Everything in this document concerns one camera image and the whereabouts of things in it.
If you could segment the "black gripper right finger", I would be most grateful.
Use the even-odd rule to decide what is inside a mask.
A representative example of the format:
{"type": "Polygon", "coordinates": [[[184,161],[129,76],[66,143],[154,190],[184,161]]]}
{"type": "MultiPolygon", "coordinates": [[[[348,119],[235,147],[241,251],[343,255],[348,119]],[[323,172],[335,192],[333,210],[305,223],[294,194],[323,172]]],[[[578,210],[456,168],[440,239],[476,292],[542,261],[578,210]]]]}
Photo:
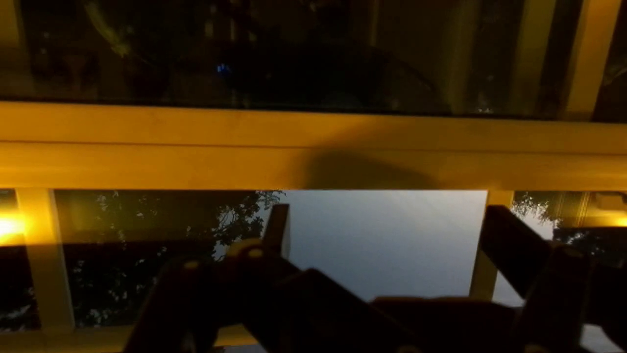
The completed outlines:
{"type": "Polygon", "coordinates": [[[519,296],[527,296],[540,274],[550,245],[505,206],[488,206],[480,249],[519,296]]]}

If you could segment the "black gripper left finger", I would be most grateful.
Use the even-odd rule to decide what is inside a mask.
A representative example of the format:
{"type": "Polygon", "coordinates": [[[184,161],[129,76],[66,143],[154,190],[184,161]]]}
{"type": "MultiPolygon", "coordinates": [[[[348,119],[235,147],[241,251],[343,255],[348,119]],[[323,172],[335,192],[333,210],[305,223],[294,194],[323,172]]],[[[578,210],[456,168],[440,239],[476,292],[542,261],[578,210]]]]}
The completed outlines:
{"type": "Polygon", "coordinates": [[[288,204],[274,204],[266,227],[262,233],[262,247],[270,253],[288,255],[288,239],[290,239],[290,206],[288,204]]]}

